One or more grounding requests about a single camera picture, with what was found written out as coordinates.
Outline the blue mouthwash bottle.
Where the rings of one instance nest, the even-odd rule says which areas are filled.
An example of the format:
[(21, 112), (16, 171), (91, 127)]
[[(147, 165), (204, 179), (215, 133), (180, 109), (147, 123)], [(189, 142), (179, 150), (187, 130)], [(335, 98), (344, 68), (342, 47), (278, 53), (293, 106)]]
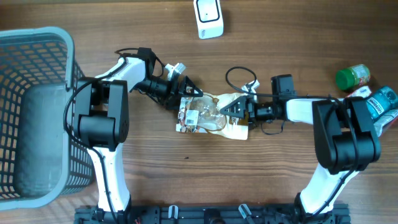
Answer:
[(389, 86), (383, 86), (366, 98), (366, 105), (373, 121), (377, 121), (389, 110), (397, 108), (397, 93)]

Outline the green lid jar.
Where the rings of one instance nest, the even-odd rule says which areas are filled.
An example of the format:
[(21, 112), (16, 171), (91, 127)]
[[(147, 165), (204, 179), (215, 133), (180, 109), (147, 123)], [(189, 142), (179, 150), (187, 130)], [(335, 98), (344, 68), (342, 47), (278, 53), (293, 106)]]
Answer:
[(350, 90), (362, 86), (370, 81), (371, 73), (364, 64), (354, 65), (339, 70), (335, 75), (335, 82), (340, 90)]

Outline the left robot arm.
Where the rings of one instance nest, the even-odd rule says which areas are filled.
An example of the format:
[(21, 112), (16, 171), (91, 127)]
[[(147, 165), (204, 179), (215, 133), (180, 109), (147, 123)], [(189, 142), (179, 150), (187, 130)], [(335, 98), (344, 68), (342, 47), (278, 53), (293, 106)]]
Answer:
[(132, 223), (131, 194), (123, 169), (123, 144), (129, 132), (128, 94), (134, 90), (168, 110), (178, 108), (183, 97), (202, 97), (191, 79), (179, 76), (182, 63), (162, 65), (168, 77), (154, 75), (160, 59), (150, 48), (116, 51), (117, 64), (102, 75), (82, 77), (64, 113), (74, 107), (73, 123), (63, 127), (70, 138), (87, 148), (94, 163), (99, 190), (97, 206), (78, 209), (77, 223)]

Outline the brown white snack bag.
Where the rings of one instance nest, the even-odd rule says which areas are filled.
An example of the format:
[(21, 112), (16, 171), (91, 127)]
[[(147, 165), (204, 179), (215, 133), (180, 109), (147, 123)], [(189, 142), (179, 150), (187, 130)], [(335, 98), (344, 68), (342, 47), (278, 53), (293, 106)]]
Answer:
[(180, 133), (216, 134), (229, 139), (246, 140), (248, 122), (221, 114), (220, 109), (243, 96), (242, 93), (184, 97), (180, 101), (176, 131)]

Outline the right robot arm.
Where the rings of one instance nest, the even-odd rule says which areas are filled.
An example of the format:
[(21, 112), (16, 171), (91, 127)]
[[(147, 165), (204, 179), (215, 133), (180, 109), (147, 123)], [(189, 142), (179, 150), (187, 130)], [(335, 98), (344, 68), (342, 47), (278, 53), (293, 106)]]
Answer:
[(224, 106), (221, 114), (260, 121), (291, 121), (313, 126), (318, 165), (308, 185), (297, 194), (292, 219), (315, 223), (332, 216), (333, 204), (345, 185), (381, 156), (373, 120), (362, 97), (299, 96), (291, 75), (272, 77), (270, 102), (258, 103), (254, 82), (242, 96)]

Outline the red tissue pack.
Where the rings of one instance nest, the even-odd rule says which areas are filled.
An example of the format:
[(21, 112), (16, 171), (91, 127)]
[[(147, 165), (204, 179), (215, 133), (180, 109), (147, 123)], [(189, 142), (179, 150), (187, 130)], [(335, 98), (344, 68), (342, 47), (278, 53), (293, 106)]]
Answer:
[(354, 92), (350, 93), (347, 98), (349, 97), (362, 97), (367, 98), (372, 94), (371, 89), (368, 86), (362, 86), (355, 90)]

